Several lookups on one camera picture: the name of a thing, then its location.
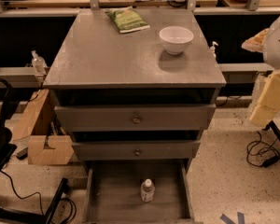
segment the spray bottle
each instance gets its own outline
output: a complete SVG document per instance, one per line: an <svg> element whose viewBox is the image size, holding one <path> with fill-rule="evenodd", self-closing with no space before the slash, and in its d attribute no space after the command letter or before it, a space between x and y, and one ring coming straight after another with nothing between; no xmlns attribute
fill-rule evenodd
<svg viewBox="0 0 280 224"><path fill-rule="evenodd" d="M46 61L41 56L38 56L36 51L31 51L33 59L32 66L38 74L46 74L45 67L47 67Z"/></svg>
<svg viewBox="0 0 280 224"><path fill-rule="evenodd" d="M216 41L213 41L212 47L210 47L210 50L213 52L213 55L216 58L217 56L216 56L216 47L215 46L218 46L218 43Z"/></svg>

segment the green packet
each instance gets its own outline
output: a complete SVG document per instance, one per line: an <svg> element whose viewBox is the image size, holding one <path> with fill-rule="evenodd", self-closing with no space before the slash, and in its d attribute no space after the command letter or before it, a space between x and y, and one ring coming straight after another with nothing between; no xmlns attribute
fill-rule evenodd
<svg viewBox="0 0 280 224"><path fill-rule="evenodd" d="M105 14L118 26L121 33L143 30L150 26L132 7L109 8Z"/></svg>

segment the white bottle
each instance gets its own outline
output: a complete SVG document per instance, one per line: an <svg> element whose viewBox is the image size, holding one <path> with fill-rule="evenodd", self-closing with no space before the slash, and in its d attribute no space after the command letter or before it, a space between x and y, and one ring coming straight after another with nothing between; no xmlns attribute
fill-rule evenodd
<svg viewBox="0 0 280 224"><path fill-rule="evenodd" d="M153 184L153 182L150 179L145 180L142 184L141 184L141 198L143 200L143 202L151 202L153 199L153 194L155 192L155 186Z"/></svg>
<svg viewBox="0 0 280 224"><path fill-rule="evenodd" d="M38 74L46 74L45 67L47 67L47 64L46 64L44 58L42 58L41 56L38 56L35 50L31 51L31 53L33 56L31 63L32 63L32 66L34 67L35 71Z"/></svg>
<svg viewBox="0 0 280 224"><path fill-rule="evenodd" d="M218 43L216 41L212 42L212 47L210 47L210 50L213 52L214 57L216 58L216 46L218 46Z"/></svg>

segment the floor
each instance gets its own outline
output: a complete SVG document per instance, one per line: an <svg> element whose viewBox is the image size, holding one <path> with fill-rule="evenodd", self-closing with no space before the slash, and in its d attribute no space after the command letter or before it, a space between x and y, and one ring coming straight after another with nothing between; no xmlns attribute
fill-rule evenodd
<svg viewBox="0 0 280 224"><path fill-rule="evenodd" d="M203 133L198 154L187 175L195 221L223 224L226 223L221 219L224 216L242 224L244 222L238 221L237 217L242 213L245 224L280 224L280 161L268 168L257 168L246 161L246 147L259 140L258 132L269 144L275 140L275 135L271 130L263 131L249 123L255 105L254 96L225 99L218 99L217 111L209 129ZM7 126L12 128L20 118L21 114L15 114ZM280 113L274 121L280 129ZM14 143L18 150L22 150L27 140ZM280 152L278 141L274 146ZM3 171L12 176L20 196L39 191L43 210L47 210L61 179L68 178L71 190L67 196L77 206L72 223L81 223L87 177L75 159L66 166L37 166L28 165L27 159L20 161L13 156ZM0 206L40 214L38 196L18 199L3 174L0 174ZM70 205L61 202L53 222L60 223L69 212ZM0 220L0 223L12 222Z"/></svg>

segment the black chair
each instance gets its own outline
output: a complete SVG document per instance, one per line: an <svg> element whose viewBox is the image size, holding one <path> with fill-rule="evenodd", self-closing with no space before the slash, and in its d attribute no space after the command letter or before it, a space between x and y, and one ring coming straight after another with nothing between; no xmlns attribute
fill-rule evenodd
<svg viewBox="0 0 280 224"><path fill-rule="evenodd" d="M7 88L3 103L1 105L0 110L0 171L5 166L5 164L9 161L11 155L17 148L16 145L10 144L12 138L12 132L9 128L5 127L6 119L10 116L10 110L13 109L12 97L13 97L13 89L12 86L0 78L0 82L4 84ZM64 192L67 192L69 187L67 185L67 179L63 178L55 196L46 212L45 215L39 215L34 213L28 213L13 209L5 209L0 207L0 218L15 220L20 223L28 223L28 224L49 224L53 218L55 210L58 206L60 199Z"/></svg>

